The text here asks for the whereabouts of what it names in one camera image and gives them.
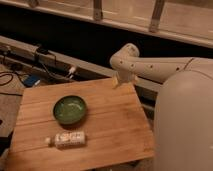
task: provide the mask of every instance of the wooden table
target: wooden table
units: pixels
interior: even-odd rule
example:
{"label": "wooden table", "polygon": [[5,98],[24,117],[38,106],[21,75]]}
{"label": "wooden table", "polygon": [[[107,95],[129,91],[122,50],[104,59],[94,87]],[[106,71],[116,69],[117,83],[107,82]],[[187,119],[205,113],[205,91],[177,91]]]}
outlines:
{"label": "wooden table", "polygon": [[[87,145],[59,150],[48,136],[66,131],[54,119],[57,100],[78,95],[87,117],[69,130],[83,130]],[[132,84],[114,89],[111,78],[29,88],[24,92],[6,170],[87,170],[153,156],[153,134]]]}

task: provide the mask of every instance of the cable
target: cable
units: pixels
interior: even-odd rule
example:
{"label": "cable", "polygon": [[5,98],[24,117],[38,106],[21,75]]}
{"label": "cable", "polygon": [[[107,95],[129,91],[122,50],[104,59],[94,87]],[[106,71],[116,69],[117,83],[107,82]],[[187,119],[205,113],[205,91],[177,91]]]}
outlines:
{"label": "cable", "polygon": [[8,81],[4,82],[4,83],[0,83],[0,86],[5,86],[5,85],[9,84],[13,80],[13,75],[12,74],[8,74],[8,73],[0,75],[0,78],[5,77],[5,76],[10,76],[10,79]]}
{"label": "cable", "polygon": [[46,72],[51,78],[54,78],[54,79],[56,79],[56,80],[66,80],[66,81],[70,81],[70,80],[71,80],[70,78],[64,78],[64,77],[60,77],[60,76],[55,75],[54,73],[52,73],[52,72],[50,72],[50,71],[48,70],[48,68],[46,67],[46,65],[45,65],[43,62],[39,62],[39,63],[43,66],[45,72]]}
{"label": "cable", "polygon": [[[20,76],[24,76],[24,75],[27,75],[27,74],[19,74],[15,71],[3,71],[3,72],[0,72],[0,78],[3,78],[5,76],[9,76],[10,79],[7,80],[6,82],[4,83],[1,83],[0,86],[5,86],[5,85],[8,85],[10,82],[12,82],[12,80],[14,79],[14,74],[18,77],[19,81],[24,85],[23,81],[21,80],[21,77]],[[22,94],[17,94],[17,93],[5,93],[5,92],[0,92],[0,95],[6,95],[6,96],[22,96]]]}
{"label": "cable", "polygon": [[24,84],[24,82],[23,82],[22,79],[21,79],[21,76],[28,75],[28,74],[19,74],[19,73],[17,73],[16,71],[3,71],[3,72],[0,72],[0,78],[1,78],[1,77],[4,77],[4,76],[9,76],[9,75],[11,76],[11,79],[10,79],[10,80],[8,80],[8,81],[5,82],[5,83],[2,83],[3,85],[0,84],[0,86],[4,86],[4,85],[9,84],[9,83],[13,80],[13,74],[15,74],[15,75],[17,76],[17,78],[19,79],[20,83],[22,83],[22,85],[23,85],[24,87],[26,87],[26,85]]}
{"label": "cable", "polygon": [[1,95],[6,95],[6,96],[22,96],[22,94],[16,94],[16,93],[3,93],[3,92],[0,92]]}

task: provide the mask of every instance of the bowl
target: bowl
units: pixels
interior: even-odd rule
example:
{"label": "bowl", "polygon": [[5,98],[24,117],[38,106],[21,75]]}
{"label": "bowl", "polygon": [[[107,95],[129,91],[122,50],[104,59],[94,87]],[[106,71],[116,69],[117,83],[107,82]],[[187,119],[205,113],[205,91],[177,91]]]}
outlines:
{"label": "bowl", "polygon": [[87,111],[85,101],[79,96],[65,96],[58,100],[53,109],[55,119],[63,125],[80,121]]}

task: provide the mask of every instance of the bowl rim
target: bowl rim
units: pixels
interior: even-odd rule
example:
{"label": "bowl rim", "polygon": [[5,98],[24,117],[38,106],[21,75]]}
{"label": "bowl rim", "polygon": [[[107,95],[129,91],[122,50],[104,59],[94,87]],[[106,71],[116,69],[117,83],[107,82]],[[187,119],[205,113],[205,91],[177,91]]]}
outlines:
{"label": "bowl rim", "polygon": [[[75,97],[75,98],[77,97],[78,99],[80,99],[80,100],[83,102],[83,104],[84,104],[85,110],[84,110],[83,116],[80,117],[78,120],[76,120],[76,121],[74,121],[74,122],[70,122],[70,123],[64,123],[64,122],[60,121],[60,120],[56,117],[56,111],[55,111],[55,110],[56,110],[57,105],[58,105],[63,99],[72,98],[72,97]],[[64,96],[64,97],[60,98],[59,100],[57,100],[57,102],[55,103],[55,105],[54,105],[54,107],[53,107],[53,116],[54,116],[55,120],[56,120],[57,122],[59,122],[60,124],[62,124],[62,125],[71,125],[71,124],[75,124],[75,123],[79,122],[82,118],[84,118],[85,115],[86,115],[86,111],[87,111],[87,104],[86,104],[85,100],[84,100],[82,97],[80,97],[80,96],[78,96],[78,95],[67,95],[67,96]]]}

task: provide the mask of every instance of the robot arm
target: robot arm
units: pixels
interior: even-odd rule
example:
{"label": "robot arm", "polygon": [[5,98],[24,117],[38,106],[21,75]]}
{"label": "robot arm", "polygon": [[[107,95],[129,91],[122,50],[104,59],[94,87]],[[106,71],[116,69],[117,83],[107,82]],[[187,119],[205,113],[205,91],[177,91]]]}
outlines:
{"label": "robot arm", "polygon": [[213,170],[213,60],[138,58],[127,44],[110,60],[119,83],[163,83],[156,100],[154,171]]}
{"label": "robot arm", "polygon": [[119,83],[135,81],[137,76],[164,83],[171,75],[185,69],[213,64],[213,60],[184,58],[140,58],[138,48],[131,43],[112,55],[110,64],[117,71]]}

